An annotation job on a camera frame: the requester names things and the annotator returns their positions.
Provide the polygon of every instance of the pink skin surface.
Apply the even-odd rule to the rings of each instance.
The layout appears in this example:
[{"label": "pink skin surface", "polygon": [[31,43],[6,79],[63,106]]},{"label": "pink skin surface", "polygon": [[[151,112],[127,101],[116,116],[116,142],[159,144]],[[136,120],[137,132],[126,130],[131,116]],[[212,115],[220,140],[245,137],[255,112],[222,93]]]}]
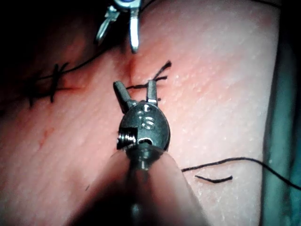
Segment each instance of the pink skin surface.
[{"label": "pink skin surface", "polygon": [[[161,66],[159,107],[179,168],[229,157],[262,159],[280,10],[249,0],[162,0],[141,15],[140,49],[128,40],[61,78],[49,98],[17,102],[0,122],[0,212],[13,225],[63,225],[102,176],[122,112],[112,83],[144,84]],[[25,74],[90,58],[98,24],[72,17],[53,26]],[[130,92],[145,99],[146,90]],[[194,175],[233,180],[211,184]],[[232,162],[185,176],[212,225],[258,225],[261,167]]]}]

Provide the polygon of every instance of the loose suture thread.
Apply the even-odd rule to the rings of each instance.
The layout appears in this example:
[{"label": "loose suture thread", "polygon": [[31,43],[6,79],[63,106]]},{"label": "loose suture thread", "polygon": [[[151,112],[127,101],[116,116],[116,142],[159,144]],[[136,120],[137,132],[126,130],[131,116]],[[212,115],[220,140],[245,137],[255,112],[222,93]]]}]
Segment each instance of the loose suture thread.
[{"label": "loose suture thread", "polygon": [[[207,163],[207,164],[202,164],[202,165],[198,165],[198,166],[193,166],[193,167],[187,167],[182,169],[182,172],[186,172],[186,171],[191,171],[191,170],[197,170],[203,167],[208,167],[208,166],[216,166],[216,165],[220,165],[226,162],[230,162],[230,161],[252,161],[255,162],[259,165],[261,165],[262,167],[266,168],[268,171],[270,171],[272,174],[274,174],[276,177],[278,177],[280,180],[282,180],[283,182],[285,182],[286,184],[288,184],[289,186],[296,188],[297,190],[301,191],[301,186],[295,185],[293,184],[291,181],[289,181],[288,179],[286,179],[285,177],[281,176],[279,173],[277,173],[276,171],[274,171],[270,166],[268,166],[267,164],[257,160],[257,159],[253,159],[253,158],[248,158],[248,157],[234,157],[234,158],[227,158],[224,160],[220,160],[220,161],[216,161],[216,162],[211,162],[211,163]],[[213,182],[213,183],[222,183],[228,180],[232,180],[233,177],[230,176],[228,178],[223,178],[223,179],[218,179],[218,180],[212,180],[212,179],[208,179],[208,178],[204,178],[201,176],[196,175],[195,177],[209,181],[209,182]]]}]

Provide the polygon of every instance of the metal forceps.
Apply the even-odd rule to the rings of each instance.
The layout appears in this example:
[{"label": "metal forceps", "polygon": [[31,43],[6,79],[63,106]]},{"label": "metal forceps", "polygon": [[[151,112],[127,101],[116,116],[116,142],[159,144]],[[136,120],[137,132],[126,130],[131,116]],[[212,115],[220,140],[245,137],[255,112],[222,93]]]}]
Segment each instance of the metal forceps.
[{"label": "metal forceps", "polygon": [[110,25],[115,22],[120,13],[130,13],[129,33],[130,45],[132,53],[137,53],[139,48],[139,11],[142,0],[113,0],[113,4],[108,6],[105,14],[105,20],[101,24],[97,35],[96,41],[98,44],[104,40]]}]

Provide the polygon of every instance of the black suture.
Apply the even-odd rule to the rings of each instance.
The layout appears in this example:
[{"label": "black suture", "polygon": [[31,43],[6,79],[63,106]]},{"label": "black suture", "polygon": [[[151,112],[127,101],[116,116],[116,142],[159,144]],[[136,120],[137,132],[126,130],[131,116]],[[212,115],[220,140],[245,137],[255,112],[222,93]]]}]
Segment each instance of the black suture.
[{"label": "black suture", "polygon": [[58,64],[55,65],[55,68],[53,70],[53,77],[52,77],[52,83],[50,86],[50,102],[53,103],[54,101],[54,96],[55,96],[55,91],[58,85],[58,81],[63,75],[63,71],[65,67],[68,65],[68,63],[63,64],[60,70],[58,70]]},{"label": "black suture", "polygon": [[223,183],[223,182],[226,182],[228,180],[233,179],[233,176],[230,176],[230,177],[227,177],[227,178],[222,178],[222,179],[210,179],[210,178],[204,178],[204,177],[201,177],[201,176],[198,176],[198,175],[195,175],[195,177],[203,179],[203,180],[211,182],[211,183],[214,183],[214,184]]},{"label": "black suture", "polygon": [[259,165],[261,165],[262,167],[266,168],[268,171],[270,171],[272,174],[274,174],[276,177],[278,177],[280,180],[282,180],[283,182],[285,182],[286,184],[288,184],[289,186],[296,188],[297,190],[301,191],[301,187],[298,185],[293,184],[291,181],[289,181],[288,179],[284,178],[283,176],[281,176],[280,174],[278,174],[276,171],[274,171],[270,166],[268,166],[267,164],[257,160],[257,159],[253,159],[253,158],[248,158],[248,157],[234,157],[234,158],[228,158],[228,159],[224,159],[221,161],[216,161],[216,162],[211,162],[211,163],[207,163],[207,164],[203,164],[203,165],[198,165],[198,166],[193,166],[193,167],[187,167],[182,169],[182,172],[186,172],[186,171],[190,171],[190,170],[196,170],[196,169],[200,169],[203,167],[207,167],[207,166],[215,166],[215,165],[220,165],[229,161],[242,161],[242,160],[247,160],[247,161],[252,161],[255,162]]},{"label": "black suture", "polygon": [[281,9],[281,6],[276,4],[276,3],[273,3],[273,2],[268,2],[268,1],[262,1],[262,0],[251,0],[251,1],[255,1],[255,2],[258,2],[258,3],[262,3],[262,4],[265,4],[265,5],[269,5],[269,6],[272,6],[272,7],[275,7],[275,8],[278,8],[278,9]]},{"label": "black suture", "polygon": [[147,3],[141,10],[140,13],[142,13],[150,4],[154,3],[156,0],[151,0],[149,3]]},{"label": "black suture", "polygon": [[[149,3],[147,3],[141,10],[140,10],[140,13],[142,13],[150,4],[154,3],[156,0],[151,0]],[[265,1],[261,1],[261,0],[252,0],[252,1],[256,1],[256,2],[259,2],[259,3],[263,3],[263,4],[267,4],[267,5],[271,5],[271,6],[274,6],[276,8],[281,8],[281,6],[275,4],[275,3],[271,3],[271,2],[265,2]],[[101,54],[103,54],[106,50],[108,50],[110,47],[112,47],[113,45],[109,45],[103,49],[101,49],[98,53],[96,53],[93,57],[91,57],[90,59],[88,59],[87,61],[79,64],[78,66],[72,68],[72,69],[69,69],[69,70],[66,70],[64,72],[62,72],[61,76],[66,74],[66,73],[69,73],[69,72],[73,72],[85,65],[87,65],[88,63],[92,62],[94,59],[96,59],[97,57],[99,57]],[[54,75],[51,74],[51,75],[47,75],[47,76],[44,76],[44,77],[32,77],[30,78],[29,80],[26,80],[25,82],[26,83],[30,83],[32,82],[32,80],[34,80],[34,78],[36,79],[36,81],[38,80],[44,80],[44,79],[49,79],[49,78],[52,78]],[[167,79],[167,76],[166,77],[161,77],[161,78],[158,78],[156,81],[158,80],[163,80],[163,79]],[[28,98],[29,98],[29,102],[30,102],[30,107],[33,106],[33,97],[32,95],[35,95],[35,83],[32,82],[32,86],[33,86],[33,90],[28,90],[27,91],[27,95],[28,95]],[[142,87],[139,87],[139,86],[133,86],[133,87],[130,87],[129,89],[141,89]],[[39,97],[46,97],[47,95],[46,94],[41,94]]]},{"label": "black suture", "polygon": [[[160,68],[160,70],[156,73],[155,77],[152,79],[154,81],[159,81],[159,80],[166,80],[167,76],[162,76],[162,77],[158,77],[161,73],[163,73],[163,71],[165,71],[167,68],[170,68],[172,66],[172,63],[170,62],[170,60],[168,60],[163,67]],[[143,84],[143,85],[134,85],[134,86],[129,86],[127,87],[127,89],[143,89],[143,88],[147,88],[147,83]]]}]

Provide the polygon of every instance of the metal jaw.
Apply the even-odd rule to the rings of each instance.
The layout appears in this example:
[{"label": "metal jaw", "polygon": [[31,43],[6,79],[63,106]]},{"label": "metal jaw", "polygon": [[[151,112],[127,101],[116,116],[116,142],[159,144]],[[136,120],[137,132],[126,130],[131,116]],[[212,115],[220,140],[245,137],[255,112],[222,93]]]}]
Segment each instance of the metal jaw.
[{"label": "metal jaw", "polygon": [[149,80],[146,101],[132,100],[122,82],[113,84],[120,108],[125,114],[119,126],[117,149],[127,149],[147,143],[167,150],[170,128],[163,112],[158,108],[157,86]]},{"label": "metal jaw", "polygon": [[130,44],[133,53],[137,53],[139,48],[139,10],[142,0],[114,0],[114,5],[108,7],[105,21],[100,26],[96,35],[96,41],[100,44],[108,31],[109,25],[117,20],[120,12],[129,12],[129,33]]}]

